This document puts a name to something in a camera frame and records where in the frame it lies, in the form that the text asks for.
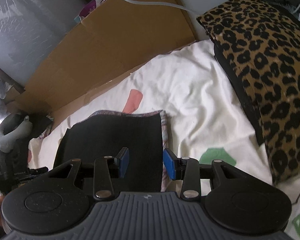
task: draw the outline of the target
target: white bedsheet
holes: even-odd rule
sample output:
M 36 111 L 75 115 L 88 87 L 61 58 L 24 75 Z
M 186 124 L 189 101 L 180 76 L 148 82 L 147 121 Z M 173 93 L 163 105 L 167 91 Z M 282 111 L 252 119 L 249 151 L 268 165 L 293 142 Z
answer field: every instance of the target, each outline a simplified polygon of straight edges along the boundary
M 170 128 L 169 147 L 178 156 L 200 159 L 212 147 L 223 147 L 236 167 L 271 184 L 264 145 L 255 132 L 231 84 L 214 59 L 211 41 L 201 41 L 169 55 L 159 55 L 116 87 L 94 99 L 64 120 L 43 142 L 30 168 L 52 169 L 58 145 L 68 128 L 97 110 L 122 111 L 131 89 L 143 99 L 135 114 L 164 109 Z M 279 185 L 294 202 L 300 179 Z M 202 180 L 202 195 L 210 191 Z

